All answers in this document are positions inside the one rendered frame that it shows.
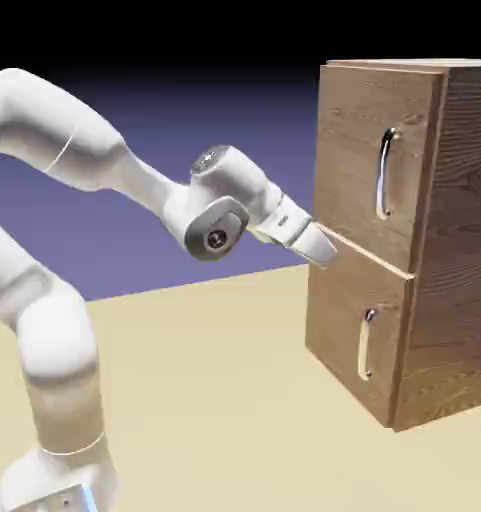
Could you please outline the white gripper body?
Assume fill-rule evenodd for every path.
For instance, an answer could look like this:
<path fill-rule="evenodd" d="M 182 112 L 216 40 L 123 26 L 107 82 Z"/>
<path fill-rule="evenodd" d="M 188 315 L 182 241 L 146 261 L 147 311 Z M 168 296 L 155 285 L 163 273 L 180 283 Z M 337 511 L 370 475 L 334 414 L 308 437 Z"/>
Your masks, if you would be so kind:
<path fill-rule="evenodd" d="M 337 255 L 336 247 L 316 222 L 310 222 L 289 249 L 321 269 L 326 269 Z"/>

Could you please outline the small wooden cabinet door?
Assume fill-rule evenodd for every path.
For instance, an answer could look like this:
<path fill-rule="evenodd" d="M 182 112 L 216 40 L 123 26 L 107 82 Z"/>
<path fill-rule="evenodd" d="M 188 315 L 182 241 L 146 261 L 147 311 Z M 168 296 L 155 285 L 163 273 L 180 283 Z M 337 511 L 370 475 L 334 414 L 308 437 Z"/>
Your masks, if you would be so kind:
<path fill-rule="evenodd" d="M 340 242 L 336 248 L 327 269 L 309 268 L 305 344 L 380 424 L 391 427 L 415 276 L 392 271 Z M 377 316 L 368 344 L 372 376 L 363 381 L 358 343 L 369 308 Z"/>

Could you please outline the large wooden cabinet door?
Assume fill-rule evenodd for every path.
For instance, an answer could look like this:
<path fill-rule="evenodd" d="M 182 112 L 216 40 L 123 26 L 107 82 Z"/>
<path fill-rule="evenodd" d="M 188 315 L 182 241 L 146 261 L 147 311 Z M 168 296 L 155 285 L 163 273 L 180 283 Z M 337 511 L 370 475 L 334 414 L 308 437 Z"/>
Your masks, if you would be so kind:
<path fill-rule="evenodd" d="M 314 212 L 333 231 L 399 270 L 418 267 L 445 74 L 432 67 L 331 61 L 319 79 Z M 379 149 L 391 145 L 386 204 L 375 213 Z"/>

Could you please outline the wooden cabinet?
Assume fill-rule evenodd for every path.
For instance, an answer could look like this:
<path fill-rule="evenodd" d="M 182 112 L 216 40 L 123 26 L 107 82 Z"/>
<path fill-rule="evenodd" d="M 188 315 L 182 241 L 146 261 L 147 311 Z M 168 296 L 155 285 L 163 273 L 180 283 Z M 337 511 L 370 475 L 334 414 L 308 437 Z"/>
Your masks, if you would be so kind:
<path fill-rule="evenodd" d="M 416 272 L 329 227 L 340 242 L 415 276 L 396 391 L 396 431 L 481 405 L 481 59 L 332 60 L 432 67 L 445 74 Z"/>

